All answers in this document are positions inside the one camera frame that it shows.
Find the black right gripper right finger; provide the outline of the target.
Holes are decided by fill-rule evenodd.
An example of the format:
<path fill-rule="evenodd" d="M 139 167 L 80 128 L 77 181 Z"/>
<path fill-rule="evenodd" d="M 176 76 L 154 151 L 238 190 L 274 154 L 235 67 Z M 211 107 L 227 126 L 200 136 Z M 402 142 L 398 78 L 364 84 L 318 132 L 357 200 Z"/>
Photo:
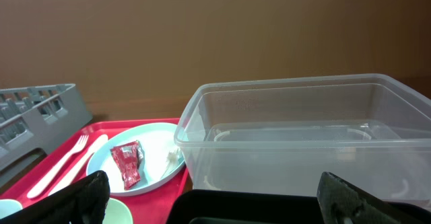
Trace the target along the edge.
<path fill-rule="evenodd" d="M 344 179 L 323 172 L 317 200 L 326 224 L 423 224 L 424 212 L 407 214 Z"/>

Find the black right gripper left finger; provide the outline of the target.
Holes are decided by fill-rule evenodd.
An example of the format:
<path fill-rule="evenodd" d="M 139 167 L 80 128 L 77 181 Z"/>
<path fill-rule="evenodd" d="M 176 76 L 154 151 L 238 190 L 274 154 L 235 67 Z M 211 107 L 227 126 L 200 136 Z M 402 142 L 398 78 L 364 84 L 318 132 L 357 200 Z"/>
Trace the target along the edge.
<path fill-rule="evenodd" d="M 96 171 L 1 219 L 1 224 L 102 224 L 110 198 L 108 176 Z"/>

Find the light green bowl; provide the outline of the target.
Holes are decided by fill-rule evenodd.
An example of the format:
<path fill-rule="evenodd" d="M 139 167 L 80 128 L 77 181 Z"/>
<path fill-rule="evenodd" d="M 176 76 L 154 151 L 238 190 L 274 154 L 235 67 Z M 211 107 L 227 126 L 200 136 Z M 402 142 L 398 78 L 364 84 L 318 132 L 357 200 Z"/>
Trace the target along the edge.
<path fill-rule="evenodd" d="M 109 198 L 102 223 L 133 224 L 133 217 L 126 204 L 115 198 Z"/>

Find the red sauce packet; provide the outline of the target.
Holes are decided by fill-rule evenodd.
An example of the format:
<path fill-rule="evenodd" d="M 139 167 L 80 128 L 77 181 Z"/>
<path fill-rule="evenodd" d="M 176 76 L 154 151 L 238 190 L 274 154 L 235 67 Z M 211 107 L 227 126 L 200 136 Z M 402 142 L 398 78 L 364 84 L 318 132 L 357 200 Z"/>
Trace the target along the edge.
<path fill-rule="evenodd" d="M 131 189 L 141 180 L 139 167 L 144 160 L 144 151 L 138 140 L 113 147 L 112 158 L 121 173 L 124 190 Z"/>

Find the white plastic fork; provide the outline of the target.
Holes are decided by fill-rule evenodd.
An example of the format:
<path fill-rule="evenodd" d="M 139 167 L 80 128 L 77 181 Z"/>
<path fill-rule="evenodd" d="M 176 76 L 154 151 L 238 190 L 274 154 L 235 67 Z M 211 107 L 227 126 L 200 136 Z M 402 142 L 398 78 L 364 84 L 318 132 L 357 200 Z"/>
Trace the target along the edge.
<path fill-rule="evenodd" d="M 88 142 L 88 135 L 82 135 L 76 142 L 76 144 L 72 147 L 70 151 L 68 151 L 64 156 L 29 190 L 26 197 L 29 199 L 33 199 L 38 197 L 43 193 L 46 187 L 53 181 L 55 176 L 59 173 L 61 168 L 66 164 L 69 158 L 79 153 L 84 149 L 86 143 Z"/>

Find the white plastic spoon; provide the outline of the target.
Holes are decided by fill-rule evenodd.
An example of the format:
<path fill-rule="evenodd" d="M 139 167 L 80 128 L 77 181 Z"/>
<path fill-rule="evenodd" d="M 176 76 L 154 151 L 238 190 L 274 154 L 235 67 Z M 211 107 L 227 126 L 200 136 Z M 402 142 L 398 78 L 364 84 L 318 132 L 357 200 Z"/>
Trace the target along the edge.
<path fill-rule="evenodd" d="M 57 185 L 49 192 L 49 196 L 68 187 L 80 172 L 81 168 L 91 158 L 91 156 L 99 150 L 108 141 L 108 135 L 100 135 L 88 148 L 84 156 L 66 173 L 66 175 L 57 183 Z"/>

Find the light blue plate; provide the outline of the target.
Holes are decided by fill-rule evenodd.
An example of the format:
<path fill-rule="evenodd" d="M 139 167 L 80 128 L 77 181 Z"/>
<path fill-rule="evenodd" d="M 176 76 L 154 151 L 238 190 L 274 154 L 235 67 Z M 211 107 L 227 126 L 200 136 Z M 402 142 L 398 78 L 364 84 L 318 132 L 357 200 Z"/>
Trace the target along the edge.
<path fill-rule="evenodd" d="M 173 179 L 185 165 L 184 157 L 180 158 L 177 166 L 166 176 L 162 174 L 166 166 L 166 157 L 173 147 L 176 124 L 156 122 L 136 126 L 121 132 L 111 138 L 97 150 L 88 161 L 86 173 L 88 175 L 102 170 L 108 176 L 110 193 L 113 196 L 136 196 L 161 187 Z M 139 167 L 141 180 L 129 190 L 124 190 L 120 170 L 118 169 L 110 150 L 113 147 L 138 140 L 144 151 L 144 160 Z"/>

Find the light blue bowl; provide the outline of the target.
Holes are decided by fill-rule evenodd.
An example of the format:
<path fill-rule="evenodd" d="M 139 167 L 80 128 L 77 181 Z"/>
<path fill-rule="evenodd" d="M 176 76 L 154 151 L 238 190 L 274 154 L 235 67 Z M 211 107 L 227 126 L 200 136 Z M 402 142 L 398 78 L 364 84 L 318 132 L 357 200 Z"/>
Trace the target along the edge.
<path fill-rule="evenodd" d="M 8 217 L 22 209 L 23 209 L 22 204 L 17 200 L 1 199 L 0 200 L 0 219 Z"/>

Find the white napkin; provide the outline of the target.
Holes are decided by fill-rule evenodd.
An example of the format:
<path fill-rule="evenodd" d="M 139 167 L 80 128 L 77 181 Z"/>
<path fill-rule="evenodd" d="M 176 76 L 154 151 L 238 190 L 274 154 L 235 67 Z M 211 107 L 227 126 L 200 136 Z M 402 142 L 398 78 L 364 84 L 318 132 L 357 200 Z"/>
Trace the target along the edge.
<path fill-rule="evenodd" d="M 166 166 L 162 174 L 162 178 L 169 174 L 178 164 L 178 161 L 182 157 L 182 153 L 178 147 L 173 147 L 169 150 L 166 157 Z"/>

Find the grey dishwasher rack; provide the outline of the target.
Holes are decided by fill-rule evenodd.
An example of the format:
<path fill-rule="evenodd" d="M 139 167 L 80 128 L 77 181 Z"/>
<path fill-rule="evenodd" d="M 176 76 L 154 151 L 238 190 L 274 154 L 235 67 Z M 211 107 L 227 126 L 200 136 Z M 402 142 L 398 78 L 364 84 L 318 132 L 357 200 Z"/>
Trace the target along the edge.
<path fill-rule="evenodd" d="M 1 169 L 25 154 L 51 153 L 92 114 L 73 83 L 1 90 Z"/>

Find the red serving tray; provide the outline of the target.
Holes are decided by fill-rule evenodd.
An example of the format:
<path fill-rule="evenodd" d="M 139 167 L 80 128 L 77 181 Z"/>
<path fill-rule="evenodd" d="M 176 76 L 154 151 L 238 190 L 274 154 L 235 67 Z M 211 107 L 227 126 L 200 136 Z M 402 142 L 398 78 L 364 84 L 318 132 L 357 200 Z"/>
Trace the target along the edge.
<path fill-rule="evenodd" d="M 65 141 L 60 147 L 48 155 L 33 170 L 21 178 L 11 188 L 1 194 L 2 199 L 14 199 L 22 204 L 24 208 L 48 197 L 49 192 L 66 175 L 66 173 L 84 156 L 90 145 L 100 136 L 108 135 L 108 139 L 130 128 L 141 126 L 148 123 L 167 122 L 178 124 L 176 118 L 150 119 L 150 120 L 123 120 L 105 121 L 91 124 L 76 132 L 70 139 Z M 76 144 L 82 135 L 88 135 L 88 142 L 82 151 L 72 155 L 66 164 L 61 168 L 53 181 L 46 187 L 41 195 L 29 199 L 26 197 L 29 190 Z M 72 183 L 86 177 L 86 167 L 88 161 L 81 168 Z M 163 184 L 161 187 L 139 194 L 136 196 L 113 196 L 111 198 L 120 200 L 127 205 L 131 211 L 134 223 L 165 223 L 174 201 L 181 195 L 188 171 L 183 166 L 182 170 Z"/>

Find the clear plastic bin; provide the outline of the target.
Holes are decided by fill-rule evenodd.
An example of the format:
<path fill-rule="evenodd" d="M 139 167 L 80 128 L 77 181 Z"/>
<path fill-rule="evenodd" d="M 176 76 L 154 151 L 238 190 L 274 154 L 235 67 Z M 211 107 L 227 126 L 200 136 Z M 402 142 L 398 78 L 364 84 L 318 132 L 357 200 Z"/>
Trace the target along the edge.
<path fill-rule="evenodd" d="M 430 100 L 387 75 L 205 84 L 174 142 L 196 189 L 314 196 L 331 172 L 430 208 Z"/>

